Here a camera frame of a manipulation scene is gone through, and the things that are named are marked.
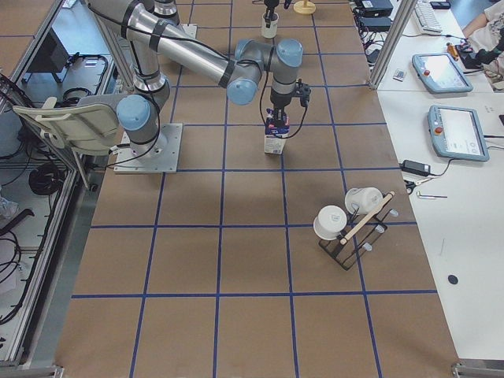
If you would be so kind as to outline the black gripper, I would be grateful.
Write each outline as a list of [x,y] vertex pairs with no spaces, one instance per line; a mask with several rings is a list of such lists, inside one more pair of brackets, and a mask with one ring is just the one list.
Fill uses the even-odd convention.
[[274,11],[271,12],[271,9],[276,8],[276,0],[264,0],[263,2],[267,7],[264,15],[264,21],[265,25],[269,27],[271,24],[271,20],[276,20],[276,13]]
[[284,127],[286,124],[286,112],[285,108],[291,103],[293,97],[293,91],[288,93],[279,93],[277,91],[271,91],[270,101],[273,105],[273,109],[267,109],[267,125],[274,125],[276,118],[276,126]]

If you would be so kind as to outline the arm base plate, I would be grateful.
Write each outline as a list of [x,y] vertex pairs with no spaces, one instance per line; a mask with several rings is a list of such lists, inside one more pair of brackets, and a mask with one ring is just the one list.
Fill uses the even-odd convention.
[[123,132],[121,142],[130,146],[118,150],[113,171],[118,174],[176,173],[182,134],[181,123],[162,124],[157,142],[150,147],[131,144],[127,132]]

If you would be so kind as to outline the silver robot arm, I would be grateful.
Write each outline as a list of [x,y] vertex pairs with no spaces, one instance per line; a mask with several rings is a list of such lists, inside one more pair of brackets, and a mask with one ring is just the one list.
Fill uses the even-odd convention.
[[298,78],[303,47],[296,39],[275,45],[252,39],[240,40],[233,57],[227,57],[187,34],[176,23],[173,1],[89,1],[87,4],[112,32],[131,43],[135,58],[135,87],[156,91],[164,78],[158,71],[159,54],[192,72],[206,76],[226,90],[228,100],[244,106],[254,100],[263,74],[272,74],[272,108],[264,118],[264,152],[282,154],[289,130],[286,107],[299,98],[306,108],[309,85]]

